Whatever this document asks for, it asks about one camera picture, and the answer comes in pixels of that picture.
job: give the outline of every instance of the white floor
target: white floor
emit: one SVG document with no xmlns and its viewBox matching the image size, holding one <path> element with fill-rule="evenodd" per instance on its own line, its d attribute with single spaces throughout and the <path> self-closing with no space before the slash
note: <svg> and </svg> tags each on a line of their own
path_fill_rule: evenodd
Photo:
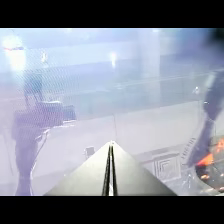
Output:
<svg viewBox="0 0 224 224">
<path fill-rule="evenodd" d="M 98 150 L 106 142 L 115 140 L 124 150 L 137 155 L 185 144 L 193 135 L 202 117 L 200 108 L 199 102 L 190 102 L 76 121 L 65 127 L 54 128 L 50 131 L 49 138 L 38 158 L 34 172 L 36 183 L 34 189 L 38 195 L 49 190 L 62 178 L 63 173 L 85 161 L 84 149 L 89 146 L 94 146 L 95 150 Z M 224 120 L 224 113 L 220 115 L 217 124 L 220 124 L 221 120 Z M 220 132 L 223 127 L 217 125 L 216 129 Z M 4 138 L 0 135 L 0 183 L 16 183 L 14 143 L 10 137 L 5 138 L 7 147 Z M 52 174 L 52 179 L 48 178 L 48 183 L 38 178 L 49 174 Z M 0 195 L 9 194 L 4 192 L 1 192 L 0 188 Z"/>
</svg>

